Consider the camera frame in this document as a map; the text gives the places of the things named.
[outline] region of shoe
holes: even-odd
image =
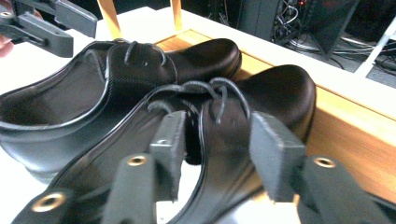
[[[192,220],[193,223],[212,223],[242,201],[262,192],[262,181],[248,151],[251,111],[261,108],[278,113],[273,116],[283,119],[281,121],[301,140],[306,140],[316,103],[315,83],[304,69],[295,65],[268,69],[238,81],[236,87],[224,79],[217,77],[209,84],[190,81],[181,87],[168,85],[152,91],[106,138],[69,162],[43,195],[72,190],[78,198],[74,209],[78,211],[76,217],[82,222],[100,221],[120,161],[132,154],[148,153],[161,120],[166,114],[180,110],[187,115],[187,157],[196,157],[190,160],[200,162],[201,173],[186,205],[170,223],[191,223]],[[289,83],[293,86],[284,88]]]
[[[59,72],[0,96],[0,146],[47,182],[154,88],[232,78],[241,60],[229,39],[170,52],[119,39],[93,42]]]

